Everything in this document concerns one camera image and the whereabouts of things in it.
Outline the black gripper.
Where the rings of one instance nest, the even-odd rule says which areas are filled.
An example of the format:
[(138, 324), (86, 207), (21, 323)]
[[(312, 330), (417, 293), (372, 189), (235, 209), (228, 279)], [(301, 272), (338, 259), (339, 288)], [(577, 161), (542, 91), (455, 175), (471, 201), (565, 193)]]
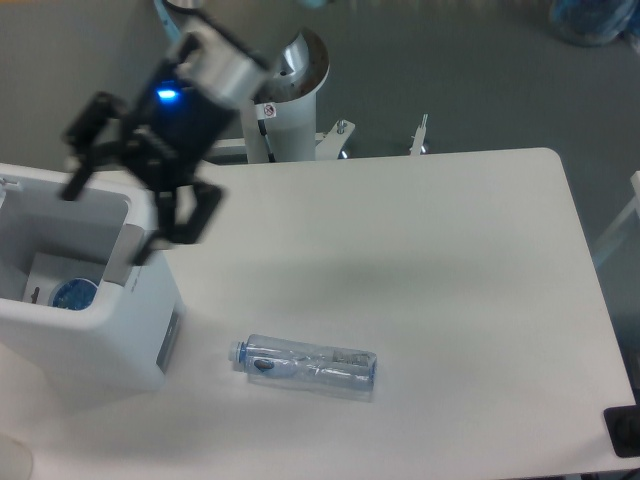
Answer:
[[(98, 91), (62, 135), (76, 161), (59, 193), (62, 200), (77, 200), (97, 171), (114, 169), (127, 168), (154, 192), (157, 225), (130, 257), (135, 266), (145, 265), (158, 250), (198, 243), (223, 201), (221, 187), (194, 181), (194, 175), (235, 111), (179, 79), (176, 66), (160, 63), (130, 112), (123, 99)], [(179, 190), (186, 185), (193, 206), (180, 221)]]

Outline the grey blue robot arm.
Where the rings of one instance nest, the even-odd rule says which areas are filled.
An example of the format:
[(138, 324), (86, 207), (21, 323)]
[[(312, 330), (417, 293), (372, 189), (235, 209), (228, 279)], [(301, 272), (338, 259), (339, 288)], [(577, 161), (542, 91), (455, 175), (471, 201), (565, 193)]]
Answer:
[(61, 198), (76, 200), (99, 168), (116, 164), (152, 192), (157, 212), (130, 264), (164, 244), (197, 243), (225, 196), (197, 167), (269, 75), (264, 58), (196, 10), (132, 106), (98, 91), (63, 133), (78, 166)]

